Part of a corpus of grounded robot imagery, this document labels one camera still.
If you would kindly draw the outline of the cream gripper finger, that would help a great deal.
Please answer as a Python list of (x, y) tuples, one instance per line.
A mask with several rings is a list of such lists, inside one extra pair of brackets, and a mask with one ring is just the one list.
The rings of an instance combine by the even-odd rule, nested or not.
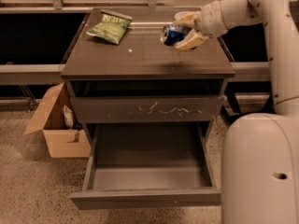
[(194, 49), (201, 46), (206, 40), (208, 40), (207, 35), (203, 35), (201, 32), (196, 32), (192, 29), (182, 41), (179, 41), (174, 45), (174, 48), (180, 51)]
[(199, 29), (199, 17), (201, 12), (200, 11), (192, 11), (188, 12), (187, 14), (183, 15), (182, 17), (175, 19), (174, 24), (189, 27), (192, 29)]

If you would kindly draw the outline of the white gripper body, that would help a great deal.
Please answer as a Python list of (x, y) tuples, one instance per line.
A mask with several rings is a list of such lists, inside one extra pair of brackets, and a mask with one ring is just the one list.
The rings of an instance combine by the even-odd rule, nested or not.
[(209, 37), (219, 37), (228, 32), (219, 1), (203, 6), (199, 11), (195, 24), (197, 31)]

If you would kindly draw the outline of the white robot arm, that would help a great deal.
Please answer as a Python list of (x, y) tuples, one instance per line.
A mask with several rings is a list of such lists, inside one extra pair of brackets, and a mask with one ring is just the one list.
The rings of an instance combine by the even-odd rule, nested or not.
[(275, 111), (236, 120), (222, 148), (221, 224), (299, 224), (299, 31), (290, 0), (222, 0), (176, 19), (187, 50), (240, 25), (264, 28)]

